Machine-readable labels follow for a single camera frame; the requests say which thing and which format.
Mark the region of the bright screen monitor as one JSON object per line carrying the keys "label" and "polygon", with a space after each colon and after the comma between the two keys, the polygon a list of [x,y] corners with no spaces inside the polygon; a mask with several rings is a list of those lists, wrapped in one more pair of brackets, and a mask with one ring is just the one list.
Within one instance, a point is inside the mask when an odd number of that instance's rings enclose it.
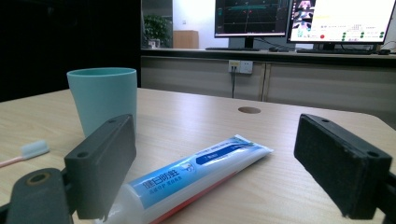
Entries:
{"label": "bright screen monitor", "polygon": [[290,0],[287,41],[295,44],[383,44],[396,0]]}

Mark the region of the teal plastic cup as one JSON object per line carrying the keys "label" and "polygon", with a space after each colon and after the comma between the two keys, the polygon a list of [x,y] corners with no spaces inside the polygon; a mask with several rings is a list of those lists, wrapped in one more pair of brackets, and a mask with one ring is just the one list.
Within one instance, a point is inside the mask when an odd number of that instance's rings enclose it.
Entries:
{"label": "teal plastic cup", "polygon": [[120,115],[130,114],[136,123],[137,72],[135,69],[86,68],[69,71],[66,76],[86,137],[105,121]]}

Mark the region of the white wall socket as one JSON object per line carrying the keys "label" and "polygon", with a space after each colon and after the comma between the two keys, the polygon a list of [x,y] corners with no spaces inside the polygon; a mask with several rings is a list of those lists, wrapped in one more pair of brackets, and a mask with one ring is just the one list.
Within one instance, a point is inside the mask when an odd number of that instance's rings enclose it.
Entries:
{"label": "white wall socket", "polygon": [[253,61],[230,60],[228,63],[230,73],[248,74],[253,72]]}

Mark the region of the dark screen monitor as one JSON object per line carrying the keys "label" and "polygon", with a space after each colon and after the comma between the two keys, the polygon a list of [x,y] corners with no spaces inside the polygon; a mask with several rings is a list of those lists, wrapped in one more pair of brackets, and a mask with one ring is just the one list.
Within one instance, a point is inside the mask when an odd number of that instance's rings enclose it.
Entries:
{"label": "dark screen monitor", "polygon": [[242,37],[253,48],[255,37],[285,36],[290,0],[216,0],[215,38]]}

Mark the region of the brown cardboard box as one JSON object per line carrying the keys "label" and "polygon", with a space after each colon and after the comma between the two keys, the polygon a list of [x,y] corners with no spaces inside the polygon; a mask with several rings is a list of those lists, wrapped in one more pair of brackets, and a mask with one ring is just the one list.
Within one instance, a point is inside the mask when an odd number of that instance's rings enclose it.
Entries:
{"label": "brown cardboard box", "polygon": [[173,47],[175,49],[198,49],[199,48],[198,32],[193,30],[174,31]]}

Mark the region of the blue white toothpaste tube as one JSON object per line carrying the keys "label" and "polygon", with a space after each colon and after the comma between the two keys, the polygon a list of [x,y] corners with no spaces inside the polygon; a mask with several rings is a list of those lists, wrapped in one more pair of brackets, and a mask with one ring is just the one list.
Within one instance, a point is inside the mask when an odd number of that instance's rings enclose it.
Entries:
{"label": "blue white toothpaste tube", "polygon": [[159,224],[272,151],[237,134],[122,185],[93,224]]}

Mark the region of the white toothbrush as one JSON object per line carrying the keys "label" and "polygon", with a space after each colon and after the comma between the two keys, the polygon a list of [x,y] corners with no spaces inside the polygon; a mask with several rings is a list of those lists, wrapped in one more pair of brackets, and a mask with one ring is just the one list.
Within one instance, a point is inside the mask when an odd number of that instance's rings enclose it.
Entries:
{"label": "white toothbrush", "polygon": [[50,147],[48,146],[47,142],[45,140],[38,140],[36,142],[22,146],[20,156],[7,161],[1,161],[0,168],[6,167],[16,162],[27,161],[49,152]]}

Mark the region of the black curtain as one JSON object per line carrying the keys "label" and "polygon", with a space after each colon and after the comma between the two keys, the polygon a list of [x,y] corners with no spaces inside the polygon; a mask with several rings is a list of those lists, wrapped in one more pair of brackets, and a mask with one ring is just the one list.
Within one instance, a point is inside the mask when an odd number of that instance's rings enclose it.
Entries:
{"label": "black curtain", "polygon": [[0,0],[0,102],[64,90],[71,70],[139,70],[141,16],[141,0]]}

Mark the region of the long dark desk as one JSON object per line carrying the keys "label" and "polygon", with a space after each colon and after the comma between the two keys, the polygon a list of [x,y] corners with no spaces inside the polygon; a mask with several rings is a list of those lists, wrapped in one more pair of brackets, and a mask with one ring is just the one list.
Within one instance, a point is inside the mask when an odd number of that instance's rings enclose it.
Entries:
{"label": "long dark desk", "polygon": [[268,63],[302,63],[375,67],[396,69],[395,55],[315,54],[297,52],[204,50],[204,49],[142,49],[145,57],[187,58],[206,60],[246,60]]}

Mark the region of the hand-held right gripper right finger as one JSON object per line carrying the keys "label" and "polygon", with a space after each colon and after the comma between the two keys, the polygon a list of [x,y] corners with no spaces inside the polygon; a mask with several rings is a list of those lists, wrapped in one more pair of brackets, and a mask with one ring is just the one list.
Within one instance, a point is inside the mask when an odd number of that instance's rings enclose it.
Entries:
{"label": "hand-held right gripper right finger", "polygon": [[392,219],[392,157],[336,123],[299,118],[294,157],[325,190],[344,217]]}

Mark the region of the green potted plant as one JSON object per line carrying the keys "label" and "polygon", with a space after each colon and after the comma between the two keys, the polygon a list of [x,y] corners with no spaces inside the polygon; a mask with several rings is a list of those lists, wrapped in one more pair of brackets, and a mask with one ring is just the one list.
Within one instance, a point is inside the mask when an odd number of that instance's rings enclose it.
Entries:
{"label": "green potted plant", "polygon": [[157,42],[161,48],[170,48],[171,25],[169,20],[159,15],[145,15],[144,37],[149,46]]}

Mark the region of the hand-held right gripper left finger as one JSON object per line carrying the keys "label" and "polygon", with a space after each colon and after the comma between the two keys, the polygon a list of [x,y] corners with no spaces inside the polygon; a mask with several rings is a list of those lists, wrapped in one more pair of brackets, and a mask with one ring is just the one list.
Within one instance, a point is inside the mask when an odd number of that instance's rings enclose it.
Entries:
{"label": "hand-held right gripper left finger", "polygon": [[104,122],[64,158],[71,202],[81,219],[107,218],[136,157],[134,118]]}

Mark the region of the black keyboard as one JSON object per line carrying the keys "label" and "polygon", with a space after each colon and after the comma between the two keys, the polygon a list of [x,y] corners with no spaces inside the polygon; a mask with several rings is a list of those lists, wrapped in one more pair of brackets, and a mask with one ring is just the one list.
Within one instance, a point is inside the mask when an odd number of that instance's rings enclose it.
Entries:
{"label": "black keyboard", "polygon": [[205,50],[211,50],[211,51],[261,51],[260,49],[252,49],[252,48],[223,48],[223,47],[209,47],[205,48]]}
{"label": "black keyboard", "polygon": [[371,55],[375,52],[363,49],[297,49],[297,53],[316,53],[316,54],[353,54],[353,55]]}

